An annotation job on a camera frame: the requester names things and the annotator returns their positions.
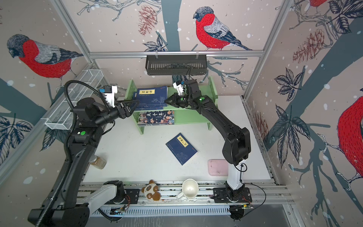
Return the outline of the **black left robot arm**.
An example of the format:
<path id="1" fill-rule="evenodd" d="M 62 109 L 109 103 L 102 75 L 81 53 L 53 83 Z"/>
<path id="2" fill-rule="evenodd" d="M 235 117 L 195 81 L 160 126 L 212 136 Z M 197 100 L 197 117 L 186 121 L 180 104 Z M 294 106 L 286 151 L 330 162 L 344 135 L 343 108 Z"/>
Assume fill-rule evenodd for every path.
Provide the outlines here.
<path id="1" fill-rule="evenodd" d="M 86 97 L 74 105 L 68 93 L 71 84 L 92 90 L 103 104 L 97 103 L 92 97 Z M 107 133 L 105 126 L 114 124 L 118 118 L 130 117 L 140 102 L 117 101 L 112 106 L 101 92 L 78 80 L 68 81 L 64 86 L 64 94 L 73 115 L 71 129 L 64 142 L 66 158 L 42 207 L 32 209 L 29 213 L 28 221 L 36 227 L 84 227 L 90 215 L 108 201 L 131 202 L 122 181 L 106 182 L 98 191 L 86 197 L 82 204 L 77 203 L 77 195 L 86 168 L 102 136 Z"/>

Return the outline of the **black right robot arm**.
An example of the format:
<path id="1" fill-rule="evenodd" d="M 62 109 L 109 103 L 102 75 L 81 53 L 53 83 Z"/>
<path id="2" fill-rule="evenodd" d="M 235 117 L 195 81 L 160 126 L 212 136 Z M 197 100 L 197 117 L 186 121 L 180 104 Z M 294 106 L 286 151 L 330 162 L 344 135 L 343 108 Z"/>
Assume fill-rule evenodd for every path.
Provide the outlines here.
<path id="1" fill-rule="evenodd" d="M 218 94 L 212 79 L 207 86 L 200 86 L 195 79 L 179 81 L 170 87 L 165 103 L 176 110 L 195 111 L 207 119 L 209 127 L 221 134 L 224 144 L 222 154 L 228 163 L 228 175 L 224 188 L 215 188 L 212 198 L 216 203 L 253 203 L 245 175 L 251 171 L 248 160 L 252 151 L 251 133 L 224 115 L 218 107 Z"/>

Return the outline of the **dark blue book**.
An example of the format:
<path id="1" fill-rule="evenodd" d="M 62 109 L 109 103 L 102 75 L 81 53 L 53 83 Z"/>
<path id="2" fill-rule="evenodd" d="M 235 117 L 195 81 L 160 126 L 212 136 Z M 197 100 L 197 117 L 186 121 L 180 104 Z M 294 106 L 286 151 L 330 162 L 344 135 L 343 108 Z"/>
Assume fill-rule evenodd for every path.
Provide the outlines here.
<path id="1" fill-rule="evenodd" d="M 182 166 L 198 153 L 198 151 L 181 133 L 177 134 L 165 145 Z"/>
<path id="2" fill-rule="evenodd" d="M 133 100 L 138 100 L 139 104 L 136 111 L 143 110 L 163 110 L 167 104 L 168 87 L 162 86 L 157 88 L 137 89 L 134 92 Z"/>

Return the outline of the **colourful cartoon cover book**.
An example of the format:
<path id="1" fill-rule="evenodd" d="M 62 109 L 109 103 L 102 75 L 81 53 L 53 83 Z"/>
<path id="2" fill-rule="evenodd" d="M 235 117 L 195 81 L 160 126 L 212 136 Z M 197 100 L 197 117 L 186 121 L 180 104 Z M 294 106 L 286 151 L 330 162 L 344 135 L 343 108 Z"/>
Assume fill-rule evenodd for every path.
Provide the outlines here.
<path id="1" fill-rule="evenodd" d="M 141 112 L 137 115 L 137 124 L 152 126 L 152 125 L 173 125 L 175 123 L 174 111 L 153 111 Z"/>

